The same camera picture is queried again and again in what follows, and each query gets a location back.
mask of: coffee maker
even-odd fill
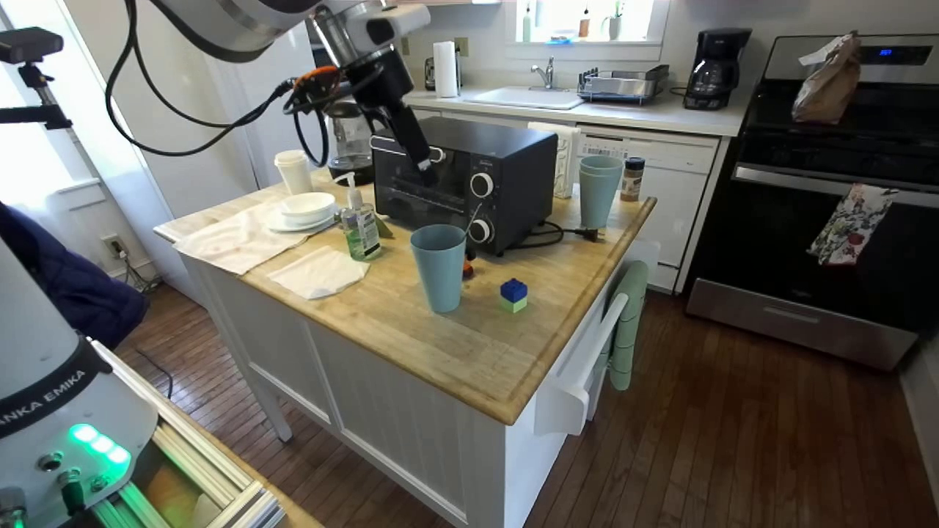
[[[704,28],[700,33],[695,66],[688,79],[688,107],[726,107],[741,82],[738,53],[751,38],[751,28]]]

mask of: spray bottle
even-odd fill
[[[350,255],[356,260],[377,257],[383,251],[377,213],[361,200],[361,194],[356,188],[356,172],[345,172],[339,178],[347,178],[347,185],[350,185],[350,191],[347,191],[347,204],[350,209],[342,211],[342,225],[347,231]]]

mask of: wooden floor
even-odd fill
[[[281,446],[202,307],[160,288],[120,355],[325,525],[443,525],[290,411]],[[685,316],[651,295],[634,387],[606,389],[528,525],[939,525],[895,377]]]

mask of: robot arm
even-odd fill
[[[274,38],[302,24],[317,28],[333,62],[345,69],[361,115],[384,123],[413,167],[433,181],[433,150],[402,96],[413,87],[394,38],[433,19],[425,5],[384,0],[155,0],[173,25],[208,56],[258,59]]]

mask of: blue cup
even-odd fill
[[[424,294],[438,314],[449,314],[465,295],[466,235],[459,225],[433,223],[411,235]]]
[[[622,162],[610,156],[582,157],[582,228],[606,228],[620,191]]]

